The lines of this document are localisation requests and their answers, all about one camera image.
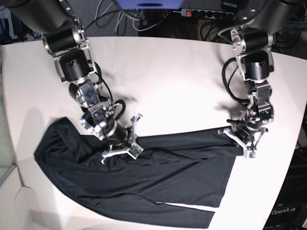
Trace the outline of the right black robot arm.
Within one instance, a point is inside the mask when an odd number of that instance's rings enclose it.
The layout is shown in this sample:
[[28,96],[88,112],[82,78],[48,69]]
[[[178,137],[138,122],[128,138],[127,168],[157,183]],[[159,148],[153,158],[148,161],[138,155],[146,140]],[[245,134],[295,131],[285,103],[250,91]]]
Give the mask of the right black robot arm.
[[143,152],[135,133],[141,116],[132,117],[129,125],[120,123],[126,104],[123,100],[114,101],[112,96],[103,96],[107,84],[91,57],[89,40],[79,18],[61,0],[2,0],[0,4],[33,32],[41,34],[60,80],[70,83],[71,97],[85,109],[81,125],[108,143],[101,162],[123,154],[137,159]]

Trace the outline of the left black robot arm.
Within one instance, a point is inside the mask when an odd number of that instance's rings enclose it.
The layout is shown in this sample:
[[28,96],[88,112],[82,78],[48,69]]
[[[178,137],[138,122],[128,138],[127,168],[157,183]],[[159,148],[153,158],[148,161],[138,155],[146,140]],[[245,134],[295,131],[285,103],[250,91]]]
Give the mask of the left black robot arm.
[[[236,23],[218,32],[219,37],[232,45],[235,54],[223,65],[223,84],[232,99],[244,109],[238,120],[227,120],[231,126],[222,133],[243,149],[247,159],[256,155],[260,139],[255,138],[255,134],[263,137],[268,132],[265,125],[274,120],[270,102],[272,88],[267,79],[274,72],[275,34],[306,3],[305,0],[244,0],[236,12]],[[225,72],[232,62],[237,63],[244,80],[247,99],[235,97],[230,90]]]

